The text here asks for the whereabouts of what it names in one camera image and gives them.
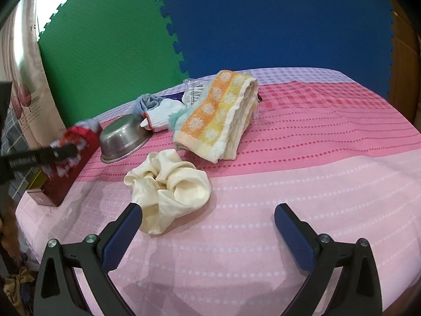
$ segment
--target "curtain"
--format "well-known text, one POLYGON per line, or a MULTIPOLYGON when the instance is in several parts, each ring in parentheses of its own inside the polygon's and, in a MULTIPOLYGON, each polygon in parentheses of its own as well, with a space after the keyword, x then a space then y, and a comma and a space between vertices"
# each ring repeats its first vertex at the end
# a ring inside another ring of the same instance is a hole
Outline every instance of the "curtain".
POLYGON ((37 0, 21 0, 3 27, 11 110, 31 149, 48 146, 65 128, 48 86, 38 46, 37 0))

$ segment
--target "metal screw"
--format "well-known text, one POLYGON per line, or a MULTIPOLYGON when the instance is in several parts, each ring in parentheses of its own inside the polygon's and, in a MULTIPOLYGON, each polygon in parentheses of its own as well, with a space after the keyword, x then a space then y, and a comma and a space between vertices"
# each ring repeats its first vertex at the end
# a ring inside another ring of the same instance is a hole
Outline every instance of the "metal screw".
POLYGON ((50 248, 53 248, 53 247, 55 247, 56 246, 56 244, 57 244, 57 240, 56 239, 51 239, 49 242, 48 242, 48 247, 50 247, 50 248))
POLYGON ((95 242, 96 240, 96 235, 95 234, 89 234, 87 237, 85 237, 85 241, 88 244, 91 244, 92 242, 95 242))
POLYGON ((367 241, 367 239, 365 239, 365 238, 361 238, 361 239, 359 240, 359 244, 360 244, 361 246, 363 246, 363 247, 367 247, 367 246, 368 246, 368 241, 367 241))
POLYGON ((328 234, 320 234, 319 235, 319 239, 321 242, 323 242, 324 244, 327 244, 328 242, 330 242, 331 238, 328 234))

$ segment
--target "table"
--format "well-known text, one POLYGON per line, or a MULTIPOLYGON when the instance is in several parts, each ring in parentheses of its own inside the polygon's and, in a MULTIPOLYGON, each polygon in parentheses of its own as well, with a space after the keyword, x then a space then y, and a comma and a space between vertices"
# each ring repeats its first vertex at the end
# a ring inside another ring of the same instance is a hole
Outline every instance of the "table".
MULTIPOLYGON (((180 151, 207 172, 209 202, 163 235, 139 231, 110 278, 137 315, 280 315, 305 279, 273 222, 275 206, 286 202, 318 233, 370 241, 386 309, 421 272, 421 134, 383 98, 340 72, 251 73, 263 102, 236 160, 212 164, 180 151)), ((106 125, 132 106, 97 120, 106 125)), ((25 194, 16 216, 37 258, 50 238, 77 242, 115 220, 131 200, 125 173, 149 152, 172 147, 171 132, 160 132, 114 164, 102 163, 98 150, 59 208, 38 206, 25 194)), ((100 315, 83 274, 77 276, 100 315)))

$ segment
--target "stainless steel bowl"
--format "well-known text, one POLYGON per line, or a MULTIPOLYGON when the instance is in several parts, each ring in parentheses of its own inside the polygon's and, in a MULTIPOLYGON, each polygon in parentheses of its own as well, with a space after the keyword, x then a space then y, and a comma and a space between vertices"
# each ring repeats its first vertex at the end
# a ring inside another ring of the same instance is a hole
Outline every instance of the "stainless steel bowl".
POLYGON ((140 126, 143 118, 128 114, 114 120, 99 137, 101 161, 110 164, 126 158, 151 138, 152 132, 140 126))

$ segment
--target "crumpled cream cloth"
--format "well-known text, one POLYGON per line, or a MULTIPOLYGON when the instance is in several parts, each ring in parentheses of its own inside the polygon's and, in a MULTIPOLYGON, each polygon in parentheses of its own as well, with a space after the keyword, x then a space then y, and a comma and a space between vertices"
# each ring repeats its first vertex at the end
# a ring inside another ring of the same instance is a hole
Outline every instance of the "crumpled cream cloth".
POLYGON ((140 205, 140 230, 158 235, 176 219, 206 204, 211 186, 205 171, 182 161, 176 150, 151 152, 146 160, 124 177, 132 202, 140 205))

